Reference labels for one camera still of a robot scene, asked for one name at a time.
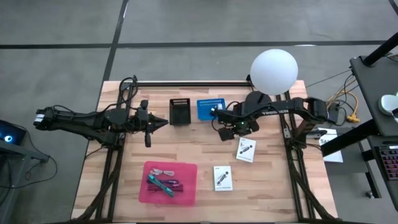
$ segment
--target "blue basket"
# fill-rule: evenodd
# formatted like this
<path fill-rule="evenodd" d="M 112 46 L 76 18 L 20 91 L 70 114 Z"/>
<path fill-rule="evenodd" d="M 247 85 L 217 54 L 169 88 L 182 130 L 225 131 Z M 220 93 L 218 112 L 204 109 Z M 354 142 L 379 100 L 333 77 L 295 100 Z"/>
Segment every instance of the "blue basket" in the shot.
<path fill-rule="evenodd" d="M 201 121 L 211 121 L 214 117 L 210 115 L 212 108 L 217 107 L 221 103 L 225 109 L 225 100 L 223 98 L 198 100 L 198 119 Z"/>

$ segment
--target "white ball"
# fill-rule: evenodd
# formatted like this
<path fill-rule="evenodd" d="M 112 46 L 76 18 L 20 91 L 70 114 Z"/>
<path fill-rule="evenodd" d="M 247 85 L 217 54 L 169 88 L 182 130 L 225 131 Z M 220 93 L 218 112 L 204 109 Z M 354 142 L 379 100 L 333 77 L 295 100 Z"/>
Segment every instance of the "white ball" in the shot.
<path fill-rule="evenodd" d="M 267 95 L 289 90 L 297 79 L 299 68 L 291 54 L 284 50 L 266 50 L 254 59 L 250 69 L 253 85 Z"/>

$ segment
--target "pink plastic bin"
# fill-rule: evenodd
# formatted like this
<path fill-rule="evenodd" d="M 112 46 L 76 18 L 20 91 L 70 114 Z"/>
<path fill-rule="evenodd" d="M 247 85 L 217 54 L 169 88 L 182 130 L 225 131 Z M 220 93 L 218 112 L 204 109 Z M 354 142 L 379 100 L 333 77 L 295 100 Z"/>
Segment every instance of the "pink plastic bin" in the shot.
<path fill-rule="evenodd" d="M 183 192 L 174 192 L 174 197 L 170 197 L 163 191 L 148 191 L 147 175 L 153 168 L 174 171 L 174 176 L 172 177 L 165 174 L 156 175 L 155 177 L 159 180 L 177 179 L 180 184 L 183 184 Z M 138 200 L 141 203 L 194 205 L 197 189 L 197 173 L 198 167 L 195 164 L 147 161 L 144 164 Z"/>

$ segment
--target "black mesh basket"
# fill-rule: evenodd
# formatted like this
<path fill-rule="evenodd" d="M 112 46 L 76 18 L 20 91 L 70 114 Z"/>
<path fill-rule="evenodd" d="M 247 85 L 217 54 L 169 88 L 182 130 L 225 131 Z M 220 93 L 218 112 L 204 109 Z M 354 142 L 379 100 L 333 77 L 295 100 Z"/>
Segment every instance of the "black mesh basket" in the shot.
<path fill-rule="evenodd" d="M 190 99 L 170 100 L 170 125 L 187 125 L 191 123 Z"/>

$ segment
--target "wooden tabletop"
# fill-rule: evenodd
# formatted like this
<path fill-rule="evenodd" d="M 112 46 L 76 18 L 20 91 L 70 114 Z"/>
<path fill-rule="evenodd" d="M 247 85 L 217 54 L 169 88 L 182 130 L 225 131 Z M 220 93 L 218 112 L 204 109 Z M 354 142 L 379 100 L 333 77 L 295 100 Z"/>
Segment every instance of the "wooden tabletop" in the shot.
<path fill-rule="evenodd" d="M 98 110 L 114 103 L 119 82 L 105 82 Z M 134 97 L 133 106 L 149 100 L 149 111 L 169 119 L 169 99 L 190 98 L 189 126 L 164 126 L 152 137 L 152 147 L 144 145 L 144 134 L 127 135 L 114 212 L 114 222 L 291 222 L 296 211 L 290 183 L 284 142 L 278 116 L 257 120 L 258 132 L 245 138 L 256 140 L 254 162 L 237 160 L 239 138 L 222 142 L 210 122 L 197 118 L 196 101 L 224 98 L 226 103 L 244 101 L 249 87 L 142 87 Z M 290 90 L 291 97 L 307 97 L 303 81 Z M 87 153 L 99 148 L 90 142 Z M 106 149 L 92 154 L 84 163 L 72 218 L 83 213 L 100 189 Z M 335 203 L 318 149 L 304 150 L 310 188 L 320 203 L 337 217 Z M 187 162 L 198 166 L 196 204 L 193 207 L 158 205 L 138 201 L 145 161 Z M 213 166 L 231 166 L 233 191 L 215 192 Z M 303 193 L 300 192 L 305 205 Z M 103 215 L 108 211 L 105 200 Z"/>

